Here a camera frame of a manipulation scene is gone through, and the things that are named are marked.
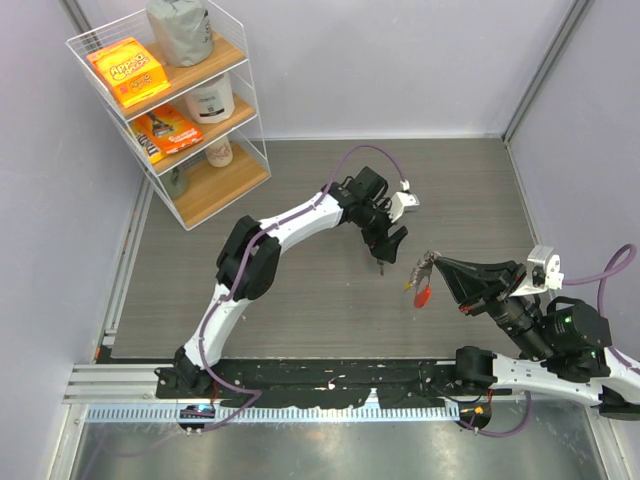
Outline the keyring bunch with red tag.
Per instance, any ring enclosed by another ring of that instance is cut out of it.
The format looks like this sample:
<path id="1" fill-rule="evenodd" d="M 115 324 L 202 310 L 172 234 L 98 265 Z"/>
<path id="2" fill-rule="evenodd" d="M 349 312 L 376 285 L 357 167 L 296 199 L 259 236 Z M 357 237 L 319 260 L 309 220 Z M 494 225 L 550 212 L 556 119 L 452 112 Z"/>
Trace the keyring bunch with red tag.
<path id="1" fill-rule="evenodd" d="M 421 309 L 426 306 L 431 297 L 431 276 L 435 262 L 441 257 L 437 251 L 427 251 L 412 269 L 403 292 L 413 292 L 413 306 Z"/>

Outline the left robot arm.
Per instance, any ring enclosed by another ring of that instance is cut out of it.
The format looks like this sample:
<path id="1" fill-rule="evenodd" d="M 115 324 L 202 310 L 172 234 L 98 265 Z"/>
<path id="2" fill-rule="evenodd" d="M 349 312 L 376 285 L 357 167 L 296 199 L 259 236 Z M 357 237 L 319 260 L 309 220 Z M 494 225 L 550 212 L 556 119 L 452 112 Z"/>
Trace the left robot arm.
<path id="1" fill-rule="evenodd" d="M 387 196 L 388 182 L 364 167 L 342 183 L 330 182 L 308 201 L 271 218 L 240 218 L 222 248 L 216 265 L 211 301 L 193 336 L 174 356 L 179 386 L 194 398 L 213 388 L 211 367 L 249 304 L 271 288 L 283 254 L 322 231 L 351 223 L 361 231 L 369 253 L 380 265 L 396 262 L 408 235 L 396 224 L 419 201 L 403 180 Z"/>

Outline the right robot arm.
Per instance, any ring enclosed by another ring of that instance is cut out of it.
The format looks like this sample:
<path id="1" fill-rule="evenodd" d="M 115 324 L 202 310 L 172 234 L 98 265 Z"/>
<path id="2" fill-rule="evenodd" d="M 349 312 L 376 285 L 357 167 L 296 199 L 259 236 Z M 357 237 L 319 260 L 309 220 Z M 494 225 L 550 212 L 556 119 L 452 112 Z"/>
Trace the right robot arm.
<path id="1" fill-rule="evenodd" d="M 608 320 L 579 299 L 557 296 L 545 310 L 533 302 L 563 285 L 552 248 L 535 247 L 524 264 L 437 255 L 434 265 L 460 312 L 489 315 L 520 352 L 514 359 L 478 347 L 457 349 L 452 380 L 459 391 L 528 390 L 573 400 L 606 418 L 638 420 L 639 363 L 614 350 Z"/>

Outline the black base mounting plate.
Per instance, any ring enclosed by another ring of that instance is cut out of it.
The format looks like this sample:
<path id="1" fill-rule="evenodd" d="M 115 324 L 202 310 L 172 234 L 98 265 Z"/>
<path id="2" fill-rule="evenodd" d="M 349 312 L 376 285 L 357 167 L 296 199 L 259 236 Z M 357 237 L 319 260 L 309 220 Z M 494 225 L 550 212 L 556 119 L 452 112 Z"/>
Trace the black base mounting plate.
<path id="1" fill-rule="evenodd" d="M 362 407 L 370 394 L 383 409 L 442 406 L 454 396 L 483 396 L 497 382 L 492 359 L 222 360 L 213 371 L 182 379 L 174 367 L 155 370 L 159 399 L 218 400 L 239 408 L 254 390 L 256 408 Z"/>

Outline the cream patterned cup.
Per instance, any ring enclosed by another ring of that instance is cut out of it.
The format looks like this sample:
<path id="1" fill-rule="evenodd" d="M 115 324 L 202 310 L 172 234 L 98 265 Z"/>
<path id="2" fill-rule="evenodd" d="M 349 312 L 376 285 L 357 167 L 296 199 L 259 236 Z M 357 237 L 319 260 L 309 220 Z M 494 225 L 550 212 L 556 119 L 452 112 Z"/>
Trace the cream patterned cup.
<path id="1" fill-rule="evenodd" d="M 233 150 L 229 138 L 223 136 L 205 148 L 208 163 L 214 168 L 224 168 L 233 160 Z"/>

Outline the grey green small vase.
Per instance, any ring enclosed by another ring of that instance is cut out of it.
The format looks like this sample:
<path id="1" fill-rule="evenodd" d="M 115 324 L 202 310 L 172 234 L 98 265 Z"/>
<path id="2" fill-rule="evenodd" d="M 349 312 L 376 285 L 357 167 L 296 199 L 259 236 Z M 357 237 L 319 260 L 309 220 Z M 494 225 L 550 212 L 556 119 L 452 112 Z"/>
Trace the grey green small vase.
<path id="1" fill-rule="evenodd" d="M 180 167 L 172 168 L 169 172 L 163 174 L 161 182 L 172 200 L 182 196 L 188 188 L 188 179 Z"/>

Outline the white labelled tub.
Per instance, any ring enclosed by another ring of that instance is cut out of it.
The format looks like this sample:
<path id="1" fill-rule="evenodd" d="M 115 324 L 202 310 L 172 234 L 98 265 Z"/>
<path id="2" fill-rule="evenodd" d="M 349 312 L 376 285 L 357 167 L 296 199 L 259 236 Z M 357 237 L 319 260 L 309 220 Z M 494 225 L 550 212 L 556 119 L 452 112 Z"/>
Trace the white labelled tub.
<path id="1" fill-rule="evenodd" d="M 229 119 L 235 110 L 228 73 L 193 88 L 184 98 L 191 117 L 200 124 L 222 122 Z"/>

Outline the orange snack packet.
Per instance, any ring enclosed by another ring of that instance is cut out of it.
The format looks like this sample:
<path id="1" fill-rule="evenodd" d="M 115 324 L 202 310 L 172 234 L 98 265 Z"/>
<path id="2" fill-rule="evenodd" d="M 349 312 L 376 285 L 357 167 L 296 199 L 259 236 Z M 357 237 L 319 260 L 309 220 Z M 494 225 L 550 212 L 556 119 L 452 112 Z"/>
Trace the orange snack packet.
<path id="1" fill-rule="evenodd" d="M 171 104 L 163 104 L 133 122 L 167 155 L 203 140 L 202 132 Z"/>

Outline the yellow candy packet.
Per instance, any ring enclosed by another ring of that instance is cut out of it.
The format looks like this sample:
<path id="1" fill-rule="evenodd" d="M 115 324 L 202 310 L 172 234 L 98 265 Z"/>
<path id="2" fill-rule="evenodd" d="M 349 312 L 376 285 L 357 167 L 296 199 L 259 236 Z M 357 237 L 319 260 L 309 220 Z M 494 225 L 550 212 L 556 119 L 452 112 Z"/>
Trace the yellow candy packet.
<path id="1" fill-rule="evenodd" d="M 159 163 L 167 157 L 167 154 L 159 148 L 135 122 L 132 122 L 130 127 L 134 139 L 142 148 L 152 165 Z"/>

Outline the grey paper bag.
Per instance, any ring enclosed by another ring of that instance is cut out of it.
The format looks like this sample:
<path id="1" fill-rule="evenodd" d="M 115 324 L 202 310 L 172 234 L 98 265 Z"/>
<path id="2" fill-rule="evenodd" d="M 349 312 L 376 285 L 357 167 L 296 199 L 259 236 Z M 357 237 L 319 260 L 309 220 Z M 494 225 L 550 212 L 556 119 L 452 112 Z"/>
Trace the grey paper bag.
<path id="1" fill-rule="evenodd" d="M 148 1 L 146 14 L 166 62 L 191 67 L 214 50 L 208 10 L 201 1 Z"/>

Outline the orange snack box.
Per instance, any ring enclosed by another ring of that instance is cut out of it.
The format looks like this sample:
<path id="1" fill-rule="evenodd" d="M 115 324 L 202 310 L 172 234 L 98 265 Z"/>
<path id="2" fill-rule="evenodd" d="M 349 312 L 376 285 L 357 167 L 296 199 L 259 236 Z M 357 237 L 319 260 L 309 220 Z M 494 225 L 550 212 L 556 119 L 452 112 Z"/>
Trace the orange snack box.
<path id="1" fill-rule="evenodd" d="M 87 59 L 124 108 L 171 86 L 162 64 L 134 37 L 92 52 Z"/>

